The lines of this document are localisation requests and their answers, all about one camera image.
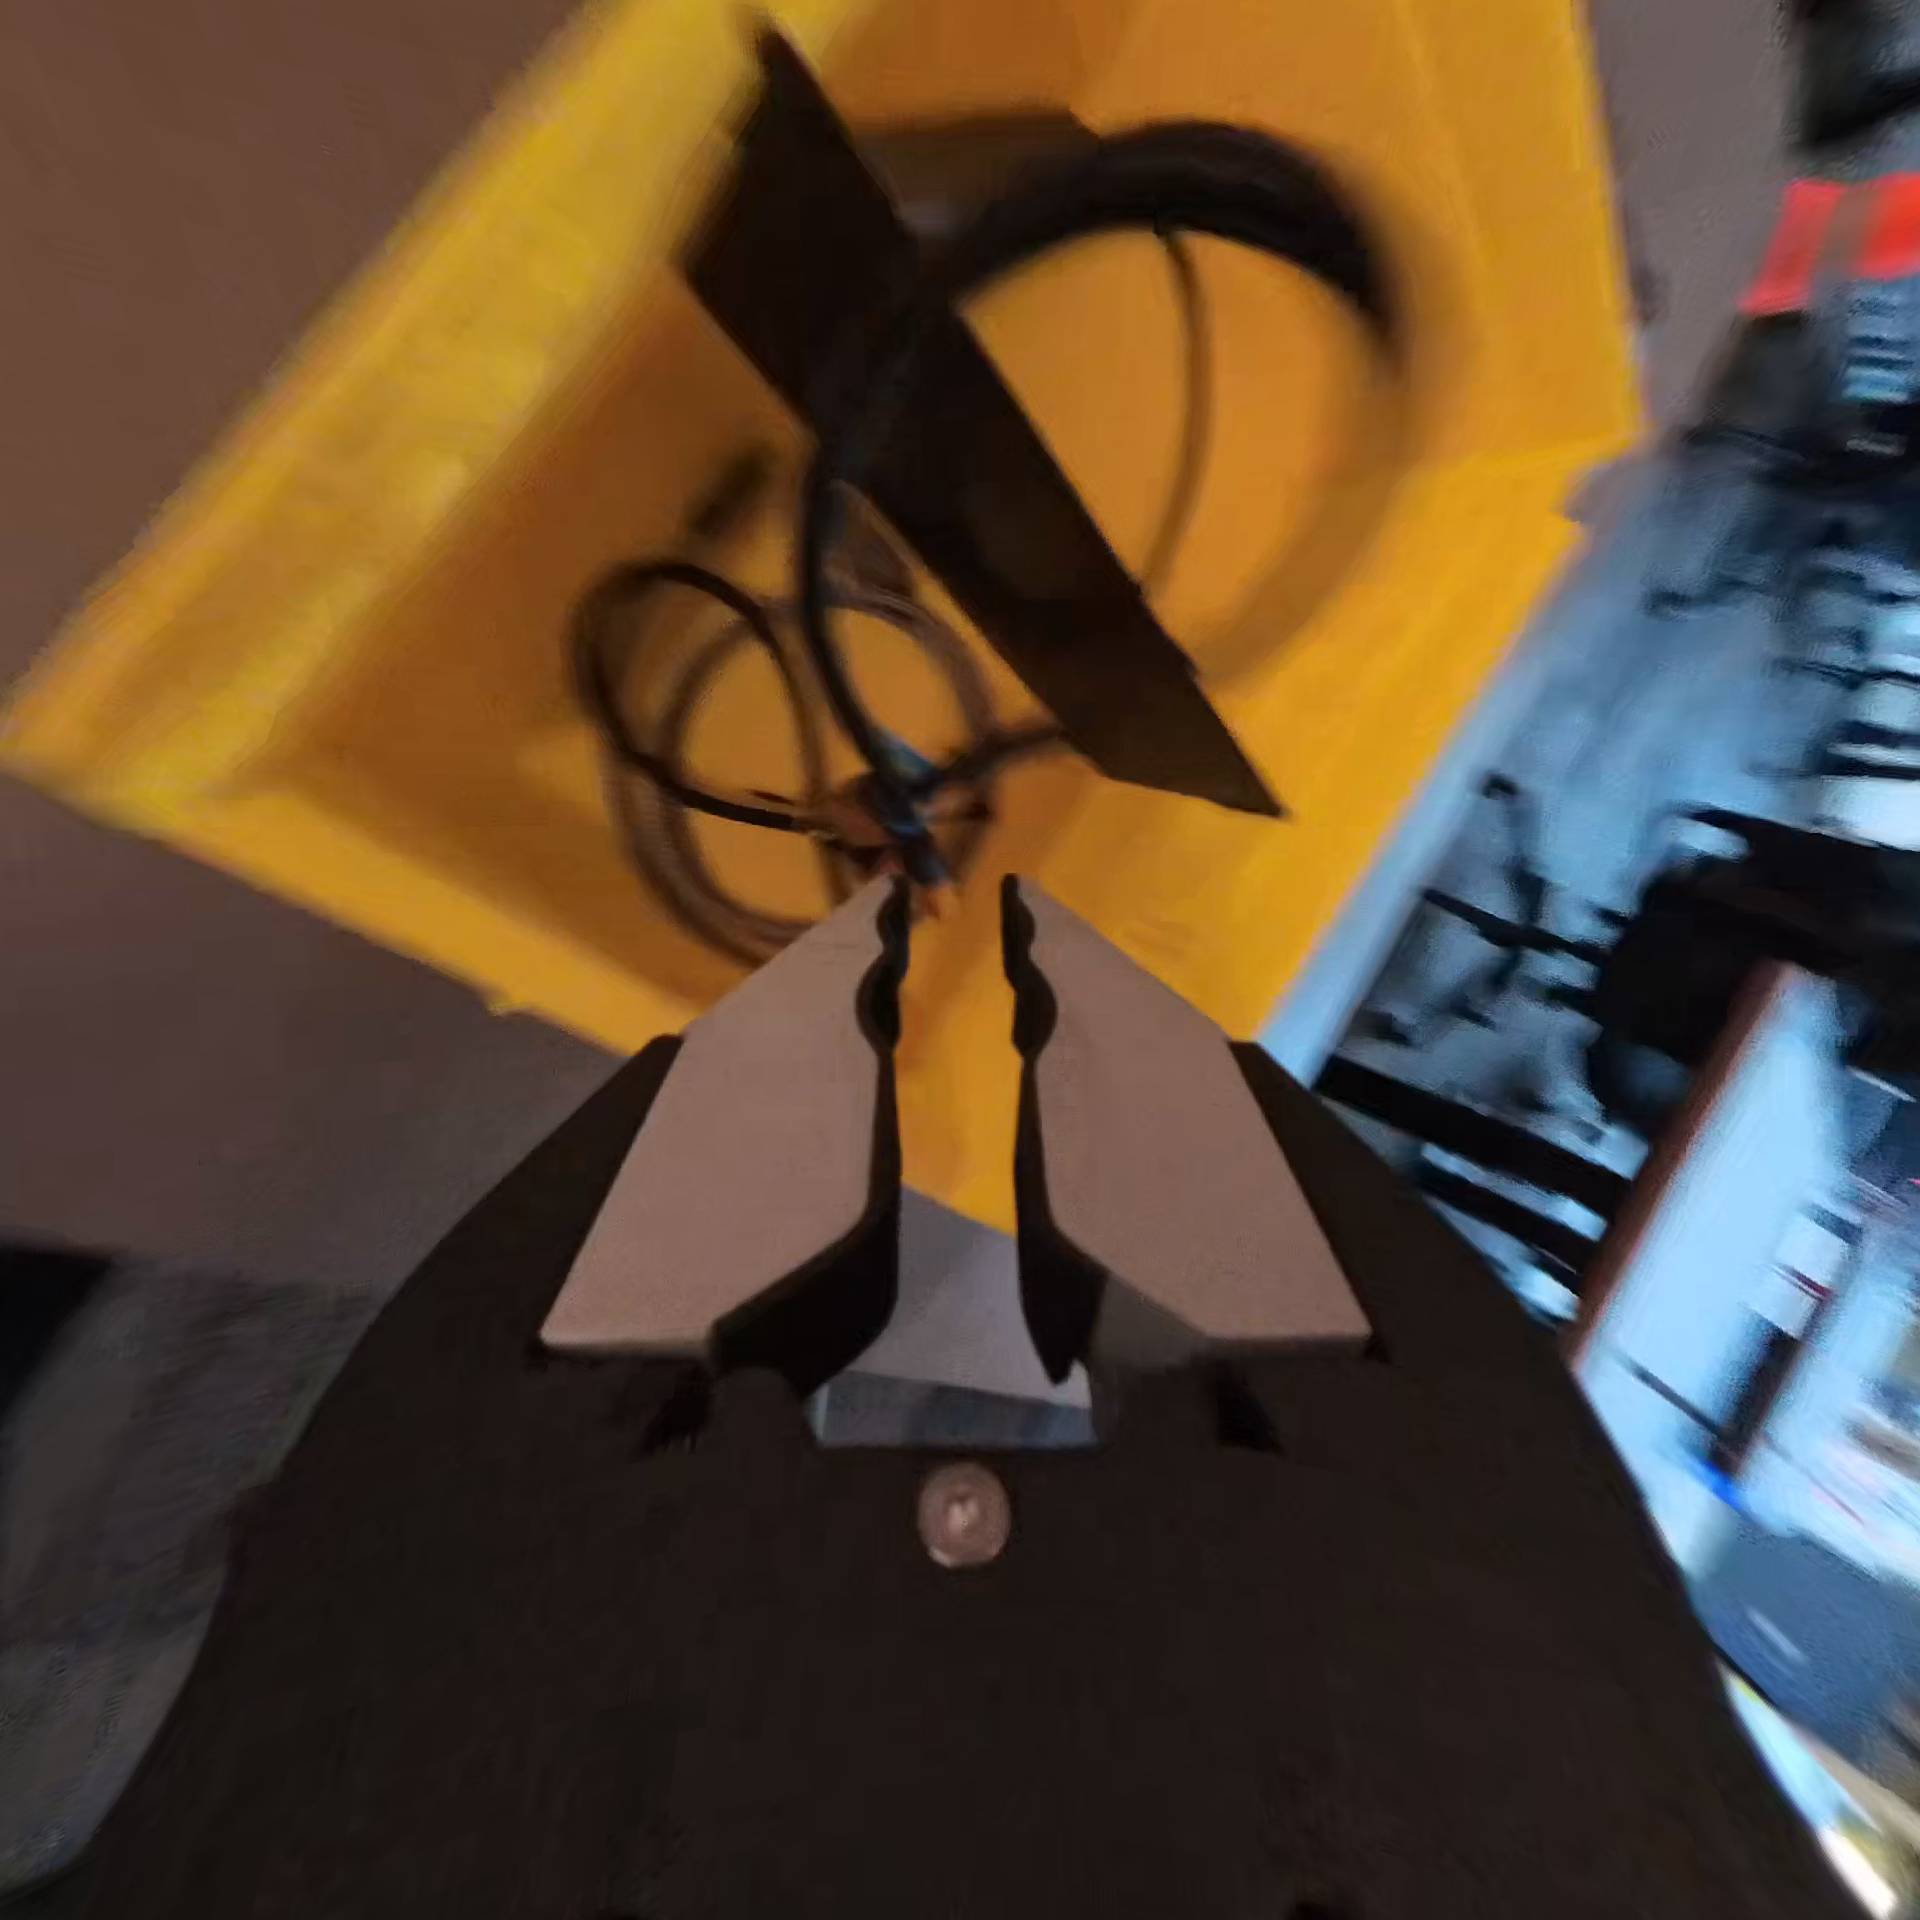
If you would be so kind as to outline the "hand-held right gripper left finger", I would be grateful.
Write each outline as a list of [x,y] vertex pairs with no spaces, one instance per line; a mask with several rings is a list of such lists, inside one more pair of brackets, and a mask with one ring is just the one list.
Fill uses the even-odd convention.
[[875,880],[672,1038],[539,1328],[570,1358],[766,1368],[800,1396],[899,1299],[908,892]]

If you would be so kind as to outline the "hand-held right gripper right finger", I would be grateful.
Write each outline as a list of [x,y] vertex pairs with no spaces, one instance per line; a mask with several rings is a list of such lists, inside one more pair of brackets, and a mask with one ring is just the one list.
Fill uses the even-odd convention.
[[1371,1320],[1229,1038],[1010,876],[1019,1303],[1050,1381],[1362,1352]]

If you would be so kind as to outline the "yellow plastic bin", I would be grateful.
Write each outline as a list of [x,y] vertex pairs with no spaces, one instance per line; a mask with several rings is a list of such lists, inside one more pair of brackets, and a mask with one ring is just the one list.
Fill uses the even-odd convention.
[[1330,301],[1206,261],[1226,392],[1164,608],[1288,821],[1054,760],[989,852],[1252,1038],[1642,424],[1585,5],[589,5],[76,611],[4,765],[612,1053],[726,990],[612,847],[560,630],[738,448],[803,445],[674,267],[754,15],[860,127],[1217,116],[1384,225],[1402,467]]

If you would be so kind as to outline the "black flat divider panel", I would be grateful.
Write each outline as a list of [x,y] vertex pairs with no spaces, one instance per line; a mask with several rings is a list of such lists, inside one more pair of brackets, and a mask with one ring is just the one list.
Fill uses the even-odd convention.
[[[686,277],[827,453],[896,301],[980,212],[1068,177],[1098,136],[1048,107],[857,134],[770,22],[752,56],[757,91]],[[905,384],[870,396],[874,449],[830,457],[827,509],[874,508],[1105,777],[1282,819],[960,301],[936,297]]]

